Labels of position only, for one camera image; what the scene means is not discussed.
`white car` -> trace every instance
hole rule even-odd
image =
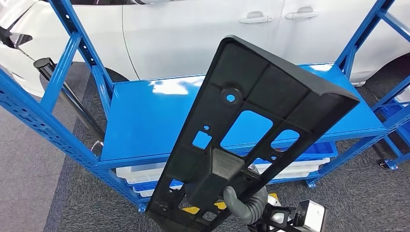
[[[206,73],[229,34],[295,64],[334,62],[375,1],[95,0],[77,5],[72,0],[105,67],[128,80]],[[0,0],[0,5],[0,65],[27,92],[42,96],[33,61],[51,57],[58,62],[67,33],[46,1]],[[409,10],[410,1],[396,0],[389,12],[410,25]],[[380,22],[356,54],[351,82],[363,85],[409,52],[410,44]],[[79,53],[74,61],[83,62]]]

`blue metal shelf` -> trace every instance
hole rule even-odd
[[[385,131],[337,66],[328,63],[301,67],[349,90],[361,100],[317,142],[362,138]],[[114,168],[165,162],[203,78],[190,76],[115,84],[99,165]],[[259,141],[259,135],[264,134],[264,127],[257,116],[249,115],[237,121],[240,128],[248,128],[249,122],[252,122],[252,129],[231,136],[222,146],[237,154],[249,152]],[[297,138],[294,133],[285,131],[272,143],[272,147],[290,146]]]
[[[399,33],[401,36],[403,36],[403,38],[410,42],[410,29],[406,25],[398,21],[393,15],[387,12],[393,2],[394,0],[377,0],[374,6],[371,8],[370,12],[364,18],[355,34],[348,42],[347,46],[337,58],[336,65],[339,66],[341,70],[343,70],[347,77],[350,76],[351,66],[354,61],[354,55],[356,51],[360,48],[360,46],[363,44],[363,42],[366,40],[366,38],[369,36],[369,34],[372,32],[372,30],[380,20],[384,20],[388,25],[396,30],[397,33]],[[386,94],[386,96],[384,96],[379,102],[377,102],[372,107],[373,112],[376,113],[387,104],[391,104],[391,100],[401,91],[403,91],[407,86],[409,86],[409,84],[410,76],[408,76],[388,94]],[[362,153],[364,150],[371,147],[381,139],[385,139],[386,142],[392,147],[393,151],[398,155],[398,158],[395,160],[385,160],[386,165],[392,170],[397,169],[397,163],[409,160],[410,153],[405,155],[401,155],[401,153],[399,154],[397,147],[387,137],[387,135],[396,131],[409,121],[410,107],[404,107],[401,110],[397,111],[395,114],[388,117],[387,120],[383,122],[383,126],[386,128],[386,131],[375,136],[362,138],[332,162],[325,164],[322,169],[319,170],[321,176],[306,180],[307,184],[311,186],[315,185],[315,183],[323,176],[338,168],[340,165],[346,163],[356,155]]]
[[[69,40],[44,97],[38,103],[0,70],[0,105],[66,155],[79,162],[97,178],[143,209],[149,199],[140,199],[139,194],[134,193],[123,179],[118,178],[111,171],[111,168],[166,160],[202,83],[203,76],[113,84],[69,0],[48,2],[69,34]],[[406,107],[383,124],[380,123],[347,79],[350,76],[355,52],[380,19],[410,40],[410,30],[387,13],[392,3],[393,0],[378,0],[375,3],[335,64],[301,66],[346,88],[361,100],[360,104],[335,124],[318,142],[366,137],[344,154],[324,165],[319,172],[306,177],[310,187],[314,187],[317,180],[410,120],[410,107]],[[51,114],[77,50],[94,76],[104,113],[108,119],[105,146],[101,157],[93,154]],[[399,91],[408,85],[408,82],[400,84],[394,91]],[[392,94],[388,94],[373,110],[377,111],[392,98]],[[258,142],[257,132],[256,130],[234,136],[226,142],[225,147],[239,153],[249,151]],[[284,133],[273,142],[272,146],[287,147],[295,139],[293,134]]]

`black pole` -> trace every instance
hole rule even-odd
[[[44,79],[49,82],[51,76],[53,75],[54,69],[56,68],[55,63],[51,60],[51,58],[39,59],[35,61],[33,65],[41,73]],[[94,136],[96,136],[100,142],[104,142],[105,132],[101,129],[89,111],[65,82],[61,89],[60,97],[73,107],[80,120],[94,134]]]

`mounting hole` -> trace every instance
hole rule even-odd
[[[226,105],[236,105],[243,99],[242,93],[236,88],[226,88],[221,91],[220,98]]]
[[[235,101],[235,95],[233,95],[233,94],[226,95],[226,100],[229,101],[229,102]]]

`car door handle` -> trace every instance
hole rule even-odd
[[[241,18],[240,23],[267,23],[272,21],[273,17],[269,15],[264,15],[260,11],[249,12],[246,18]]]
[[[319,12],[313,11],[313,12],[305,12],[305,13],[299,13],[299,12],[292,12],[288,13],[285,15],[285,18],[287,19],[300,19],[300,18],[313,18],[319,15]]]

